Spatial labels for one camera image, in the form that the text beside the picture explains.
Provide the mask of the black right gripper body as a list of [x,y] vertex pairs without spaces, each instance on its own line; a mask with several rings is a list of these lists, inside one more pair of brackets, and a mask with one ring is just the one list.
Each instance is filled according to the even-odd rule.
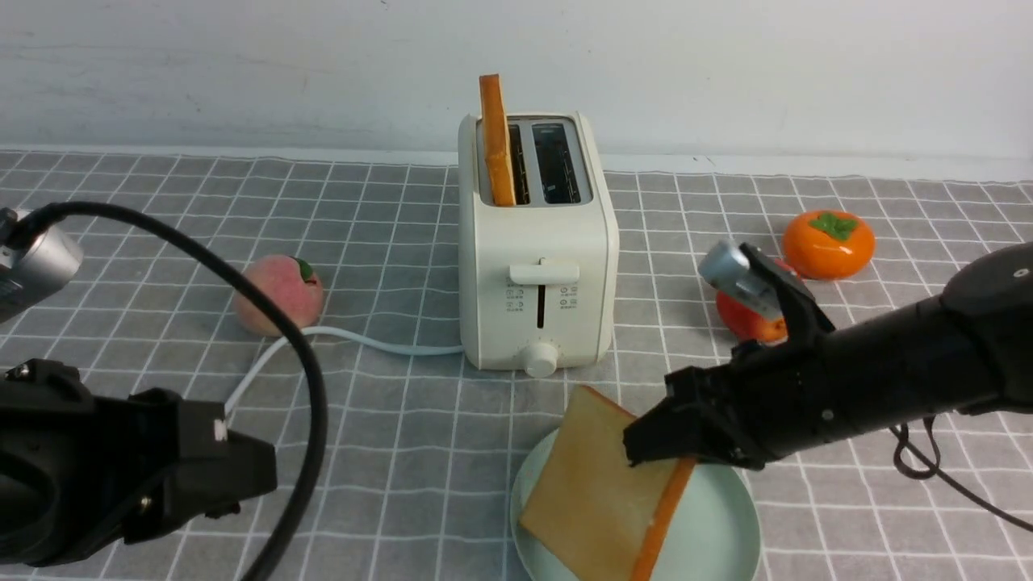
[[829,369],[788,343],[737,345],[720,366],[669,373],[658,458],[761,470],[829,440]]

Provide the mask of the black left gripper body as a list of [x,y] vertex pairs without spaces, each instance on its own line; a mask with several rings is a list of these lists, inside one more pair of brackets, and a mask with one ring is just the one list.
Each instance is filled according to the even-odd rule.
[[220,402],[162,387],[96,396],[77,368],[44,359],[5,371],[1,397],[3,565],[80,562],[279,485],[273,445],[230,430]]

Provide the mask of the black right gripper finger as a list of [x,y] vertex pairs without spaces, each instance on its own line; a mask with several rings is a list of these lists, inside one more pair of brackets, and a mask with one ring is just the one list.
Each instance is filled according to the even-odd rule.
[[625,456],[630,466],[687,456],[686,430],[681,412],[645,412],[623,431]]

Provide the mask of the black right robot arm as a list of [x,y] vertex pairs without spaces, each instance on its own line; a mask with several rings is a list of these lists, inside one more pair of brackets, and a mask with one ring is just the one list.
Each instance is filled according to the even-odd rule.
[[939,295],[849,328],[836,328],[756,247],[735,253],[777,298],[787,338],[668,373],[667,397],[624,432],[633,464],[689,457],[762,470],[937,412],[1031,411],[1030,243],[972,261]]

